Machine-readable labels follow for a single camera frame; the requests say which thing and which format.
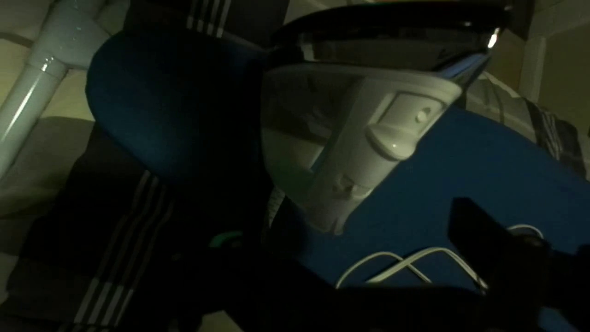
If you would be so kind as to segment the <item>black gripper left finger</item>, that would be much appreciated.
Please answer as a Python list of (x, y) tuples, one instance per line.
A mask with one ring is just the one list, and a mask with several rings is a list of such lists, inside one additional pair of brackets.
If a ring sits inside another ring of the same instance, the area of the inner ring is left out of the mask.
[(264, 64), (258, 55), (247, 57), (238, 66), (240, 101), (240, 203), (243, 204), (240, 227), (243, 278), (260, 287), (278, 275), (280, 260), (264, 249), (267, 234), (267, 204), (273, 180), (264, 166), (260, 129), (260, 90)]

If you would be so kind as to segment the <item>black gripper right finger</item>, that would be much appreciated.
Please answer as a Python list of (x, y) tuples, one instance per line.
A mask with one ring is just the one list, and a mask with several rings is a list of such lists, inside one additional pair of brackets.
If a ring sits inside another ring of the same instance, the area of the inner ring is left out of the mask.
[(549, 282), (549, 245), (531, 232), (511, 232), (468, 197), (450, 208), (448, 238), (489, 286), (489, 297), (507, 304), (542, 306)]

